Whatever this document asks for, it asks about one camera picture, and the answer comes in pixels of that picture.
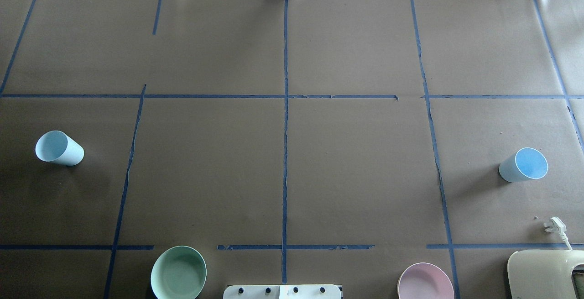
white device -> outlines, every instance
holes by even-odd
[[[574,272],[584,271],[584,251],[525,250],[507,262],[513,299],[584,299],[576,292]]]
[[[333,284],[228,286],[223,299],[342,299],[342,288]]]

cup rim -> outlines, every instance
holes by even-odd
[[[61,152],[61,154],[60,154],[59,156],[55,157],[54,159],[46,160],[46,159],[43,159],[43,158],[41,157],[41,156],[42,156],[42,154],[39,154],[39,151],[40,151],[40,147],[39,147],[39,146],[40,146],[40,144],[41,144],[41,141],[42,141],[43,139],[45,139],[45,137],[47,137],[47,136],[50,136],[50,135],[51,135],[51,134],[53,134],[53,133],[60,133],[61,135],[65,136],[65,140],[67,140],[67,135],[66,135],[66,134],[65,134],[63,131],[60,131],[60,130],[51,130],[51,131],[48,131],[48,132],[44,133],[44,134],[43,134],[43,135],[42,135],[42,136],[41,136],[41,137],[40,137],[40,138],[37,140],[37,143],[36,143],[36,145],[35,145],[35,154],[36,154],[37,158],[38,158],[39,160],[43,161],[43,162],[53,162],[53,161],[56,161],[57,159],[59,159],[59,157],[63,156],[63,154],[64,154],[64,153],[65,153],[65,151],[67,150],[68,143],[67,143],[67,146],[65,146],[65,149],[63,150],[63,152]]]
[[[535,151],[535,152],[537,152],[537,153],[538,153],[540,156],[542,156],[542,158],[544,159],[544,162],[546,162],[546,172],[544,172],[544,174],[543,174],[541,177],[538,177],[538,178],[530,177],[530,176],[528,176],[527,174],[525,174],[525,173],[524,173],[524,172],[523,172],[523,171],[522,171],[522,170],[519,168],[519,166],[517,166],[517,155],[519,155],[519,152],[523,151],[524,149],[529,149],[529,150],[532,150],[532,151]],[[517,170],[519,170],[519,172],[520,172],[520,173],[521,173],[523,176],[525,176],[526,178],[529,178],[529,179],[531,179],[531,180],[538,180],[538,179],[542,179],[543,177],[545,177],[545,176],[546,176],[546,174],[547,174],[547,172],[548,172],[548,170],[549,170],[549,164],[548,164],[548,162],[547,162],[546,156],[544,156],[542,152],[538,151],[537,149],[534,149],[533,147],[523,147],[522,149],[520,149],[519,151],[517,151],[517,153],[515,153],[515,159],[514,159],[514,160],[515,160],[515,166],[517,167]]]

bowl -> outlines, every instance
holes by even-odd
[[[203,256],[184,245],[171,247],[160,255],[150,274],[152,291],[158,299],[194,299],[206,279]]]
[[[450,279],[431,263],[416,263],[403,271],[398,280],[400,299],[454,299]]]

pink bowl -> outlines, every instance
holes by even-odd
[[[454,299],[454,289],[442,269],[431,263],[417,263],[401,274],[398,296],[400,299]]]

blue cup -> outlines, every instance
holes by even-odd
[[[509,183],[541,179],[547,171],[546,157],[531,147],[520,149],[499,165],[499,174]]]

